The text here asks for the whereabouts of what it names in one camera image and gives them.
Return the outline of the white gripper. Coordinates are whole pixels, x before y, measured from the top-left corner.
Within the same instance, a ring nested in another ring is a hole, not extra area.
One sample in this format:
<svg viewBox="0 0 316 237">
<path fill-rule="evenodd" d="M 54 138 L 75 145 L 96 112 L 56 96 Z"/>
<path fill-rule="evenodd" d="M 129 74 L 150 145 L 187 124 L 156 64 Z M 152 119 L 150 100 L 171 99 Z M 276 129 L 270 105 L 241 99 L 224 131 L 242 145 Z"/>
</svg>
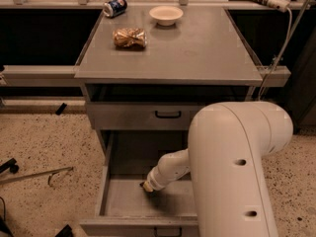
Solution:
<svg viewBox="0 0 316 237">
<path fill-rule="evenodd" d="M 147 175 L 146 181 L 140 184 L 140 186 L 148 193 L 160 191 L 167 185 L 167 179 L 160 173 L 158 168 L 153 168 Z"/>
</svg>

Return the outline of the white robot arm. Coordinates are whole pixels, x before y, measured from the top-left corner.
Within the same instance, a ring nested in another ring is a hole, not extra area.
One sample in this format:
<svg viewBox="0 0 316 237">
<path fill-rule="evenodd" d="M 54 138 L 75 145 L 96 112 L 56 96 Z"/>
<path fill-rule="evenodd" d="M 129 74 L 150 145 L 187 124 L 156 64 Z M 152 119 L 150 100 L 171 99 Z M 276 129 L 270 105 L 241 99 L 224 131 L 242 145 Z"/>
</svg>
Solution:
<svg viewBox="0 0 316 237">
<path fill-rule="evenodd" d="M 160 191 L 191 175 L 199 237 L 278 237 L 262 157 L 286 147 L 288 113 L 269 102 L 225 102 L 202 108 L 188 148 L 162 156 L 142 187 Z"/>
</svg>

